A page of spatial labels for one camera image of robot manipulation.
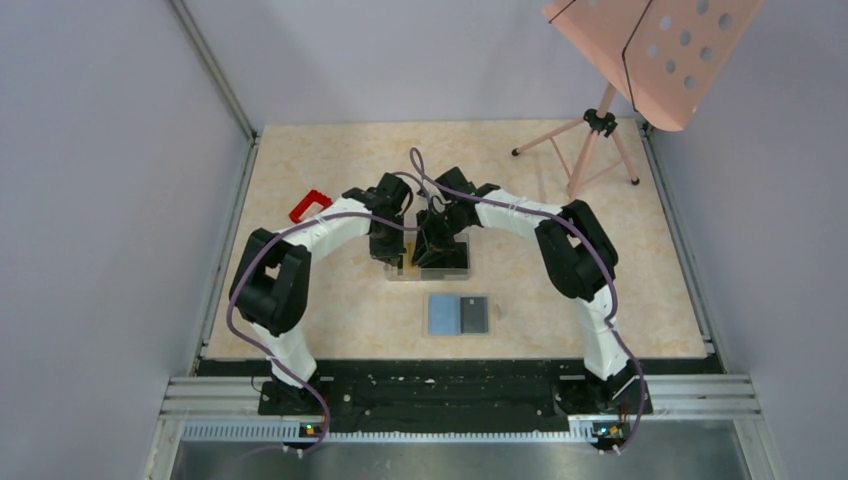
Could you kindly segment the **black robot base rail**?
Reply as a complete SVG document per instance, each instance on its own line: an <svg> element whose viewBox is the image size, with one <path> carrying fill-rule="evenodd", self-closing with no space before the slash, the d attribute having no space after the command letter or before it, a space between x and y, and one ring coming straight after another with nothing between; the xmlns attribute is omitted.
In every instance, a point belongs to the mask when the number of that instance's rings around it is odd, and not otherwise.
<svg viewBox="0 0 848 480"><path fill-rule="evenodd" d="M261 416L307 421L302 433L506 434L564 432L578 415L626 423L653 413L632 366L596 379L582 361L321 360L308 387L273 376L262 360L203 360L200 377L249 377Z"/></svg>

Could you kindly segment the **beige leather card holder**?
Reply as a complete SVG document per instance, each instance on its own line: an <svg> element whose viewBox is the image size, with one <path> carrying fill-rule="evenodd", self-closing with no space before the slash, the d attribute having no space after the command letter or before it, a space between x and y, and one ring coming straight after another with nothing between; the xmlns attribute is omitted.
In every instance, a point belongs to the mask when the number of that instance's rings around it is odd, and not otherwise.
<svg viewBox="0 0 848 480"><path fill-rule="evenodd" d="M482 293L431 293L424 301L423 334L431 338L493 336L500 306Z"/></svg>

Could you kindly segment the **clear plastic card box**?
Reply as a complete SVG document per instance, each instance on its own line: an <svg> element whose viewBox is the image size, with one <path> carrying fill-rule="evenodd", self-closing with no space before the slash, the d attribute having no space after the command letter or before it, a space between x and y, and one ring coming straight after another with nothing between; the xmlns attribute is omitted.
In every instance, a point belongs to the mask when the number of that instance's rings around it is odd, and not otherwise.
<svg viewBox="0 0 848 480"><path fill-rule="evenodd" d="M470 239L466 233L457 234L452 249L427 250L423 240L414 232L403 236L405 252L394 265L384 265L389 281L435 282L464 281L471 277Z"/></svg>

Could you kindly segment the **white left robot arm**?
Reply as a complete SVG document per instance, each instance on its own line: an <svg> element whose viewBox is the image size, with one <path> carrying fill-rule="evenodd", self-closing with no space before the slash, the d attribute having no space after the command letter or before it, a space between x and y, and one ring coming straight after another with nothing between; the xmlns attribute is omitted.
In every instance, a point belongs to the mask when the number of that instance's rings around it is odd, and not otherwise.
<svg viewBox="0 0 848 480"><path fill-rule="evenodd" d="M367 189L344 192L327 209L277 232L259 228L245 244L229 292L226 323L272 364L272 394L302 414L327 414L317 364L299 323L305 313L312 265L349 241L365 237L372 259L398 266L406 252L404 215L414 194L386 173Z"/></svg>

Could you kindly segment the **black card stack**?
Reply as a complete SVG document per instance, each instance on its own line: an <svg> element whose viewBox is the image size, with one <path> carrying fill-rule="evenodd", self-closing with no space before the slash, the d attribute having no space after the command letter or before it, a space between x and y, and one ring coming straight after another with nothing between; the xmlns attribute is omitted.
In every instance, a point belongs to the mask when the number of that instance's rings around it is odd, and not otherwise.
<svg viewBox="0 0 848 480"><path fill-rule="evenodd" d="M452 250L431 250L426 253L421 262L424 269L454 269L469 268L469 246L465 241L458 241Z"/></svg>

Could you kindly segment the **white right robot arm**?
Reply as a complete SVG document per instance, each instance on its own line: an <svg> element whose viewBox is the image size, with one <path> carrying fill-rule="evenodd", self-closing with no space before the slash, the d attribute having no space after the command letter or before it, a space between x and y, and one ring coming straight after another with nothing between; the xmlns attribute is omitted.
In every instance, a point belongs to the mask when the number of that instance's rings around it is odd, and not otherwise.
<svg viewBox="0 0 848 480"><path fill-rule="evenodd" d="M644 370L616 326L618 253L588 204L575 200L556 206L520 198L493 184L475 187L457 167L430 183L440 191L443 208L421 217L413 264L428 267L454 252L455 236L472 226L535 241L553 287L575 304L584 366L591 378L586 385L589 404L612 412L631 391L645 400Z"/></svg>

